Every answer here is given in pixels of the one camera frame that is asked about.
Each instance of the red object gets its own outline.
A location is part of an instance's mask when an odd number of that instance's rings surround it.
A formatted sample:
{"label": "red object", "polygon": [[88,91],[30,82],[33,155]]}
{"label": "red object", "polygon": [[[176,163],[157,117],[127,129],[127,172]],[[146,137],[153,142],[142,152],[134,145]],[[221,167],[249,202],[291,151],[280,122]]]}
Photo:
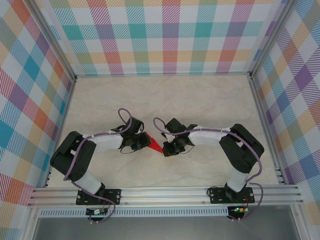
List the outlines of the red object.
{"label": "red object", "polygon": [[151,140],[151,144],[148,146],[149,148],[158,151],[159,153],[163,153],[162,152],[162,148],[160,147],[160,145],[156,142],[155,139],[153,139],[147,132],[146,134],[148,135],[148,137]]}

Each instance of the black mounting plate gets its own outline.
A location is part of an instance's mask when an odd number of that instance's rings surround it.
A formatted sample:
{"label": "black mounting plate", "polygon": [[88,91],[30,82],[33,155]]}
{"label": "black mounting plate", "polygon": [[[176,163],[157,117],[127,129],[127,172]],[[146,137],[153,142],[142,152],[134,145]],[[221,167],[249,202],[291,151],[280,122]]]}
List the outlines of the black mounting plate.
{"label": "black mounting plate", "polygon": [[[120,204],[120,199],[121,199],[121,189],[105,189],[105,195],[108,196],[106,197],[107,199],[111,200],[114,202],[115,205]],[[77,197],[75,204],[76,205],[103,205],[102,200],[90,196],[83,191],[78,191],[77,196],[80,196],[80,198]]]}
{"label": "black mounting plate", "polygon": [[207,193],[210,196],[211,204],[246,204],[247,200],[244,196],[248,198],[249,204],[253,204],[255,202],[252,187],[245,187],[241,196],[233,201],[226,196],[226,190],[224,187],[211,187],[208,189]]}

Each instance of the wire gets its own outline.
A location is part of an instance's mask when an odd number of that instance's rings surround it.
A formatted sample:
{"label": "wire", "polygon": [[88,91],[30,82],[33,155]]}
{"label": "wire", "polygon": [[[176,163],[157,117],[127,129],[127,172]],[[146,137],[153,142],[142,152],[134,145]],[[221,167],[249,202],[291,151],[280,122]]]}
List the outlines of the wire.
{"label": "wire", "polygon": [[208,195],[208,197],[210,197],[209,190],[210,190],[210,189],[217,189],[217,188],[218,188],[217,186],[211,186],[211,187],[209,187],[209,188],[206,190],[206,194]]}
{"label": "wire", "polygon": [[189,151],[187,151],[187,152],[180,152],[180,154],[187,154],[187,153],[189,153],[192,149],[194,149],[194,147],[195,146],[193,146]]}
{"label": "wire", "polygon": [[251,213],[249,213],[247,216],[244,216],[244,217],[242,218],[242,220],[243,220],[243,219],[247,219],[247,218],[249,218],[250,216],[252,216],[252,215],[254,214],[254,212],[256,212],[256,211],[259,209],[259,207],[260,207],[260,205],[261,205],[261,202],[262,202],[262,199],[264,198],[264,189],[263,189],[263,187],[262,187],[259,183],[249,182],[249,184],[250,184],[250,185],[257,185],[257,186],[260,187],[260,189],[261,189],[261,197],[260,197],[260,200],[259,200],[258,204],[256,205],[255,209],[254,209]]}
{"label": "wire", "polygon": [[246,209],[249,207],[249,199],[246,195],[244,195],[244,198],[246,199]]}
{"label": "wire", "polygon": [[257,155],[257,153],[255,152],[255,150],[240,136],[238,136],[237,134],[231,132],[231,131],[227,131],[227,130],[223,130],[223,129],[214,129],[214,128],[196,128],[196,129],[191,129],[191,130],[187,130],[187,131],[182,131],[182,132],[177,132],[177,133],[172,133],[172,132],[168,132],[168,131],[164,131],[162,130],[160,127],[158,127],[156,120],[159,120],[160,122],[163,123],[163,125],[165,126],[165,122],[159,118],[159,117],[155,117],[153,119],[153,124],[155,126],[156,129],[158,129],[160,132],[164,133],[164,134],[168,134],[168,135],[172,135],[172,136],[177,136],[177,135],[181,135],[181,134],[187,134],[187,133],[193,133],[193,132],[216,132],[216,133],[225,133],[225,134],[229,134],[233,137],[235,137],[236,139],[240,140],[254,155],[254,157],[256,158],[258,164],[259,164],[259,171],[252,175],[251,177],[249,177],[246,182],[248,183],[250,180],[252,180],[253,178],[259,176],[262,172],[262,163],[261,160],[259,158],[259,156]]}
{"label": "wire", "polygon": [[131,152],[122,152],[123,149],[124,149],[124,147],[120,149],[120,153],[122,153],[122,154],[132,154],[137,151],[137,150],[133,150]]}
{"label": "wire", "polygon": [[[71,162],[71,164],[70,164],[70,167],[69,167],[69,170],[67,171],[67,173],[65,174],[65,176],[64,176],[64,178],[63,178],[64,181],[68,180],[68,177],[69,177],[72,169],[73,169],[74,166],[75,166],[75,163],[76,163],[76,160],[77,160],[77,156],[78,156],[78,154],[79,154],[79,151],[80,151],[82,145],[85,143],[85,141],[87,141],[87,140],[89,140],[89,139],[92,139],[93,137],[108,136],[108,135],[111,135],[111,136],[112,136],[112,135],[119,135],[119,134],[124,133],[125,131],[127,131],[127,130],[131,127],[131,124],[132,124],[132,115],[131,115],[131,113],[130,113],[127,109],[125,109],[125,108],[120,108],[120,109],[118,110],[118,115],[119,115],[119,117],[121,118],[121,120],[122,120],[123,122],[124,122],[125,120],[124,120],[124,118],[123,118],[123,117],[121,116],[121,114],[120,114],[121,111],[125,111],[125,112],[127,112],[127,113],[129,114],[129,125],[128,125],[125,129],[123,129],[123,130],[121,130],[121,131],[118,131],[118,132],[102,132],[102,133],[97,133],[97,134],[95,134],[95,135],[87,136],[86,138],[84,138],[84,139],[80,142],[79,146],[77,147],[77,149],[76,149],[76,151],[75,151],[73,160],[72,160],[72,162]],[[111,212],[108,216],[106,216],[105,218],[103,218],[103,219],[100,220],[100,221],[93,221],[93,220],[91,219],[91,216],[89,216],[89,220],[91,221],[91,222],[90,222],[91,224],[92,224],[92,223],[95,223],[95,224],[103,223],[104,221],[108,220],[108,219],[115,213],[115,211],[116,211],[116,204],[115,204],[113,201],[111,201],[111,200],[109,200],[109,199],[107,199],[107,198],[105,198],[105,197],[101,197],[101,196],[94,195],[94,194],[92,194],[91,192],[88,192],[87,190],[83,189],[81,186],[79,186],[79,185],[76,184],[75,182],[71,182],[71,183],[72,183],[73,185],[75,185],[77,188],[81,189],[84,193],[90,195],[91,197],[94,197],[94,198],[96,198],[96,199],[104,200],[104,201],[108,202],[109,204],[112,204],[112,205],[113,205],[113,210],[112,210],[112,212]]]}
{"label": "wire", "polygon": [[105,205],[106,205],[106,201],[103,202],[103,207],[102,207],[103,211],[105,211]]}

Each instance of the plaid backdrop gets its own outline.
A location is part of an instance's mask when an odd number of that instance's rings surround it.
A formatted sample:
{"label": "plaid backdrop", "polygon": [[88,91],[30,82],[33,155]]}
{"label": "plaid backdrop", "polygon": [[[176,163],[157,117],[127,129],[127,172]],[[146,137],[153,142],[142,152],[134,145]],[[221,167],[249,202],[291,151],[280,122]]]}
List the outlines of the plaid backdrop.
{"label": "plaid backdrop", "polygon": [[247,72],[275,2],[37,0],[74,70],[86,75]]}
{"label": "plaid backdrop", "polygon": [[0,0],[0,239],[41,187],[72,82],[22,0]]}
{"label": "plaid backdrop", "polygon": [[299,1],[255,81],[285,173],[320,239],[320,0]]}
{"label": "plaid backdrop", "polygon": [[273,16],[273,19],[272,19],[267,31],[264,34],[264,37],[263,37],[263,39],[262,39],[262,41],[261,41],[261,43],[259,45],[259,48],[258,48],[258,50],[256,51],[256,53],[254,55],[253,61],[252,61],[251,65],[250,65],[250,67],[249,67],[248,72],[252,72],[252,70],[253,70],[256,62],[257,62],[257,59],[258,59],[262,49],[265,47],[265,45],[266,45],[266,43],[267,43],[267,41],[268,41],[268,39],[270,37],[270,33],[274,29],[274,27],[275,27],[275,25],[276,25],[280,15],[281,15],[281,13],[282,13],[282,10],[284,9],[287,1],[288,0],[281,0],[281,3],[280,3],[278,9],[276,10],[276,12],[275,12],[275,14]]}

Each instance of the purple cable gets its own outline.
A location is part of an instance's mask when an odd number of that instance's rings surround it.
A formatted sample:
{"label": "purple cable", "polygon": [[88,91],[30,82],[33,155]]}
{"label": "purple cable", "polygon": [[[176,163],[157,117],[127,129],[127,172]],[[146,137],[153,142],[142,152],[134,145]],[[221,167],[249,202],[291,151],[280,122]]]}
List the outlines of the purple cable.
{"label": "purple cable", "polygon": [[78,184],[76,184],[76,183],[74,183],[74,182],[72,182],[72,184],[75,185],[77,188],[81,189],[81,191],[83,191],[84,193],[90,195],[91,197],[104,200],[104,201],[106,201],[106,202],[108,202],[108,203],[110,203],[110,204],[113,205],[113,210],[112,210],[112,212],[111,212],[108,216],[106,216],[105,218],[103,218],[103,219],[100,220],[100,221],[94,221],[94,220],[92,220],[92,219],[91,219],[91,215],[90,215],[90,216],[89,216],[89,220],[91,221],[91,223],[95,223],[95,224],[103,223],[103,222],[107,221],[107,220],[115,213],[115,211],[116,211],[116,204],[115,204],[113,201],[111,201],[111,200],[109,200],[109,199],[107,199],[107,198],[101,197],[101,196],[94,195],[94,194],[92,194],[91,192],[88,192],[87,190],[83,189],[81,186],[79,186]]}
{"label": "purple cable", "polygon": [[156,120],[159,120],[163,123],[163,125],[165,126],[165,122],[159,118],[159,117],[155,117],[153,119],[153,124],[155,126],[156,129],[158,129],[160,132],[164,133],[164,134],[169,134],[169,135],[173,135],[173,136],[177,136],[177,135],[181,135],[181,134],[186,134],[186,133],[192,133],[192,132],[202,132],[202,131],[207,131],[207,132],[217,132],[217,133],[225,133],[225,134],[229,134],[231,136],[234,136],[236,139],[240,140],[254,155],[254,157],[256,158],[258,164],[259,164],[259,171],[252,175],[251,177],[249,177],[246,182],[248,183],[250,180],[252,180],[253,178],[259,176],[262,172],[262,163],[260,161],[259,156],[257,155],[257,153],[255,152],[255,150],[245,141],[243,140],[241,137],[239,137],[237,134],[227,131],[227,130],[223,130],[223,129],[214,129],[214,128],[197,128],[197,129],[191,129],[191,130],[187,130],[187,131],[182,131],[182,132],[177,132],[177,133],[171,133],[171,132],[167,132],[167,131],[163,131],[160,127],[157,126],[156,124]]}
{"label": "purple cable", "polygon": [[[126,111],[126,112],[129,114],[129,120],[130,120],[129,125],[128,125],[124,130],[121,130],[121,131],[118,131],[118,132],[102,132],[102,133],[97,133],[97,134],[95,134],[95,135],[87,136],[86,138],[84,138],[84,139],[80,142],[78,148],[77,148],[76,151],[75,151],[73,160],[72,160],[72,162],[71,162],[71,164],[70,164],[70,167],[69,167],[68,172],[65,174],[65,176],[64,176],[64,178],[63,178],[63,181],[68,180],[68,177],[69,177],[72,169],[73,169],[74,166],[75,166],[75,163],[76,163],[76,160],[77,160],[77,156],[78,156],[78,154],[79,154],[79,151],[80,151],[82,145],[85,143],[85,141],[87,141],[87,140],[89,140],[89,139],[92,139],[93,137],[108,136],[108,135],[119,135],[119,134],[124,133],[125,131],[127,131],[127,130],[130,128],[130,126],[131,126],[131,124],[132,124],[132,115],[131,115],[131,113],[130,113],[127,109],[125,109],[125,108],[120,108],[120,109],[118,110],[119,117],[121,118],[121,120],[122,120],[123,122],[125,122],[125,120],[124,120],[124,118],[121,116],[120,111]],[[108,219],[115,213],[115,211],[116,211],[116,205],[115,205],[115,203],[114,203],[113,201],[111,201],[111,200],[109,200],[109,199],[107,199],[107,198],[101,197],[101,196],[94,195],[94,194],[88,192],[87,190],[83,189],[81,186],[79,186],[79,185],[76,184],[75,182],[71,182],[71,183],[72,183],[73,185],[75,185],[76,187],[78,187],[79,189],[81,189],[84,193],[86,193],[86,194],[88,194],[88,195],[90,195],[90,196],[92,196],[92,197],[94,197],[94,198],[104,200],[104,201],[106,201],[106,202],[108,202],[108,203],[110,203],[110,204],[113,205],[113,210],[112,210],[112,212],[109,214],[109,216],[106,216],[106,217],[105,217],[104,219],[102,219],[101,221],[93,221],[93,220],[91,219],[91,216],[89,216],[89,219],[90,219],[91,223],[95,223],[95,224],[103,223],[104,221],[108,220]]]}
{"label": "purple cable", "polygon": [[160,122],[162,122],[164,126],[166,125],[166,123],[159,117],[155,117],[153,119],[153,124],[154,124],[155,128],[158,129],[160,132],[162,132],[164,134],[168,134],[168,135],[177,136],[177,135],[186,134],[186,133],[207,131],[207,132],[226,133],[226,134],[234,136],[235,138],[240,140],[252,152],[252,154],[254,155],[254,157],[256,158],[256,160],[257,160],[257,162],[259,164],[259,171],[256,174],[254,174],[251,177],[249,177],[246,180],[246,182],[251,184],[251,185],[257,185],[257,186],[259,186],[261,188],[261,198],[260,198],[256,208],[249,215],[243,217],[242,219],[248,218],[249,216],[251,216],[260,207],[262,199],[264,197],[264,190],[263,190],[262,186],[259,183],[249,182],[249,181],[252,180],[253,178],[259,176],[261,174],[261,172],[262,172],[263,167],[262,167],[261,160],[260,160],[259,156],[257,155],[257,153],[255,152],[255,150],[244,139],[242,139],[240,136],[238,136],[237,134],[235,134],[235,133],[233,133],[231,131],[227,131],[227,130],[223,130],[223,129],[211,129],[211,128],[197,128],[197,129],[191,129],[191,130],[187,130],[187,131],[183,131],[183,132],[171,133],[171,132],[163,131],[160,127],[158,127],[157,124],[156,124],[156,120],[159,120]]}

